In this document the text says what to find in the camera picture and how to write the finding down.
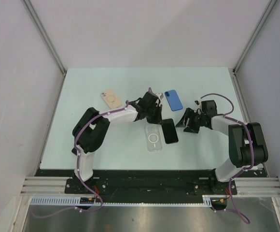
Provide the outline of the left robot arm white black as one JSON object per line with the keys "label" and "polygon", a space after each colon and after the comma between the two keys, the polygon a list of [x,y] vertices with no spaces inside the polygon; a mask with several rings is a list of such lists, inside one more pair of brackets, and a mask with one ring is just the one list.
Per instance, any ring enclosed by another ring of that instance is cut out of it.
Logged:
{"label": "left robot arm white black", "polygon": [[93,162],[95,152],[101,147],[111,126],[146,119],[150,124],[162,124],[162,93],[153,93],[150,88],[143,97],[126,101],[125,106],[108,111],[88,108],[72,131],[77,156],[74,170],[77,180],[75,187],[81,193],[92,188]]}

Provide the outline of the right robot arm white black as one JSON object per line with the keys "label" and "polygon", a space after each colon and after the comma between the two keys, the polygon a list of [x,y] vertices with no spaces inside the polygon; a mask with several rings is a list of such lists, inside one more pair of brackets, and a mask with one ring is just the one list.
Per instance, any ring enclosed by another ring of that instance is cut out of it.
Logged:
{"label": "right robot arm white black", "polygon": [[176,124],[184,132],[199,133],[201,127],[221,132],[228,136],[229,158],[215,169],[215,178],[209,180],[208,188],[214,194],[225,189],[225,182],[268,160],[262,127],[259,123],[245,123],[219,114],[214,100],[197,100],[197,109],[187,108]]}

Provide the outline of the black screen smartphone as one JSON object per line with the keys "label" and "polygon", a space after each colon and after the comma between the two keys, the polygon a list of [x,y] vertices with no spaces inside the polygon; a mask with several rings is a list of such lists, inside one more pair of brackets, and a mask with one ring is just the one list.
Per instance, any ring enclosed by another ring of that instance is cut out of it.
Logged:
{"label": "black screen smartphone", "polygon": [[172,118],[164,119],[162,121],[162,131],[166,144],[174,144],[179,141]]}

